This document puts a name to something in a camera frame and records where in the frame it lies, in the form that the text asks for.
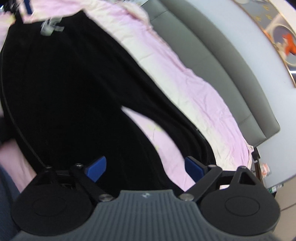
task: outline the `clothing tag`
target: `clothing tag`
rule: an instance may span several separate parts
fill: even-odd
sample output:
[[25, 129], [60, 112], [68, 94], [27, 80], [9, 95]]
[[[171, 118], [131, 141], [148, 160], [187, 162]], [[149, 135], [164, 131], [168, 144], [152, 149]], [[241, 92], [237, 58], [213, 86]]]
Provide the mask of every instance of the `clothing tag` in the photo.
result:
[[62, 18], [51, 18], [50, 20], [46, 20], [41, 25], [41, 35], [50, 36], [53, 31], [62, 32], [64, 27], [56, 26], [57, 23], [61, 22]]

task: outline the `white wall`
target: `white wall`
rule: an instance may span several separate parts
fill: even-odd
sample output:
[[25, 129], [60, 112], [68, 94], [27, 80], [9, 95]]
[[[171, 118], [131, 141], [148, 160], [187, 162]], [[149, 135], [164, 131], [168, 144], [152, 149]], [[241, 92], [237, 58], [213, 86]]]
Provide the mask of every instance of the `white wall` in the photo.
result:
[[[296, 174], [296, 87], [270, 41], [233, 0], [187, 0], [226, 35], [257, 77], [281, 131], [261, 144], [261, 161], [272, 174], [267, 187]], [[284, 0], [271, 0], [296, 29], [296, 12]]]

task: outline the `pink blanket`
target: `pink blanket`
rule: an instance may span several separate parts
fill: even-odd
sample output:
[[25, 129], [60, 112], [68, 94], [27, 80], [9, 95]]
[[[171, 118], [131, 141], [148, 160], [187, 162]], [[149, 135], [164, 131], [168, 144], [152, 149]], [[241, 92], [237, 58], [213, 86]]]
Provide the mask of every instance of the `pink blanket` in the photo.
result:
[[[131, 3], [116, 5], [101, 0], [31, 0], [31, 5], [34, 13], [24, 16], [26, 22], [71, 15], [84, 9], [90, 18], [122, 44], [166, 96], [201, 131], [213, 149], [217, 165], [224, 170], [236, 170], [240, 165], [250, 167], [252, 147], [244, 140], [222, 98], [210, 84], [184, 67], [177, 55], [152, 30], [141, 8]], [[0, 16], [2, 45], [12, 22], [13, 17], [8, 14]], [[155, 146], [168, 177], [183, 190], [190, 188], [194, 182], [185, 172], [184, 159], [171, 138], [152, 120], [127, 108], [123, 110]], [[19, 152], [14, 142], [8, 145], [11, 154], [13, 149]], [[5, 169], [22, 191], [34, 176], [33, 172], [23, 157], [8, 162], [8, 157], [2, 154], [6, 148], [0, 149], [0, 164], [6, 163]], [[14, 170], [15, 165], [19, 165], [18, 171]]]

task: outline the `triangular cutout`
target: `triangular cutout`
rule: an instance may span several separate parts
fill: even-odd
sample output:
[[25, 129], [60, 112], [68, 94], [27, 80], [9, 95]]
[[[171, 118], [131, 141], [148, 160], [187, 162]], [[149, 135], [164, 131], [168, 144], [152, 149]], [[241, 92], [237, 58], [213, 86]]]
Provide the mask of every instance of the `triangular cutout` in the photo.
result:
[[256, 183], [250, 178], [250, 176], [246, 172], [243, 172], [241, 174], [239, 183], [247, 185], [256, 185]]

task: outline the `dark blue fabric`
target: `dark blue fabric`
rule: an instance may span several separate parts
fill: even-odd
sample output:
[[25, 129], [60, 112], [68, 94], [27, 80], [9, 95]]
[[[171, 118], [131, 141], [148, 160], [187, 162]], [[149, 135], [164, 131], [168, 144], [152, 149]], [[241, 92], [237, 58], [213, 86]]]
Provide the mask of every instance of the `dark blue fabric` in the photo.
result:
[[9, 241], [19, 231], [13, 222], [10, 210], [20, 194], [11, 177], [0, 167], [0, 240]]
[[185, 158], [185, 170], [195, 182], [198, 182], [205, 175], [203, 169], [189, 157]]

